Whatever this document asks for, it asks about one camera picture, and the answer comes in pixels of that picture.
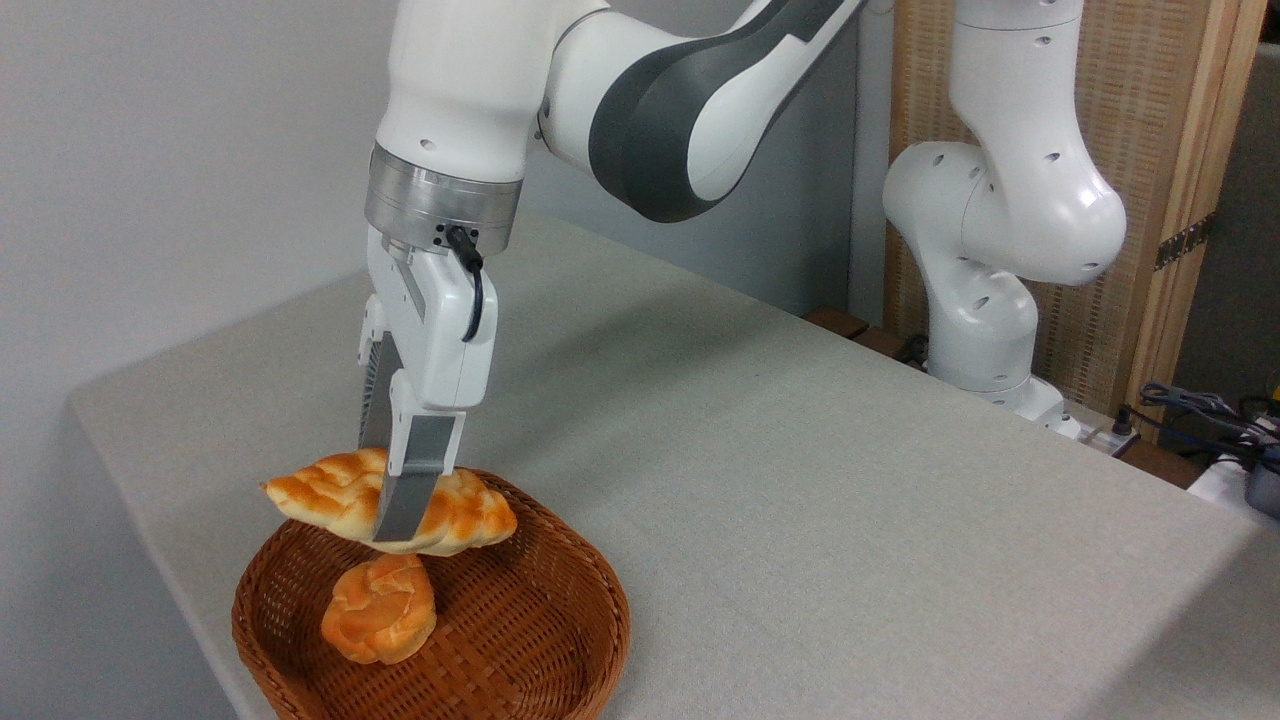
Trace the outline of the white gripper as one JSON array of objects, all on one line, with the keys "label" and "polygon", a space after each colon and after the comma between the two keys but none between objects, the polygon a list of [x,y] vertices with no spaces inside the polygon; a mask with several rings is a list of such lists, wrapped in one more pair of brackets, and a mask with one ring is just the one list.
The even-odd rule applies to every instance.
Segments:
[{"label": "white gripper", "polygon": [[388,452],[372,538],[408,542],[438,478],[454,470],[465,424],[463,411],[425,407],[467,409],[483,401],[497,337],[497,291],[484,275],[480,323],[466,341],[475,281],[453,250],[416,249],[399,258],[370,227],[367,268],[375,292],[358,351],[366,370],[358,447]]}]

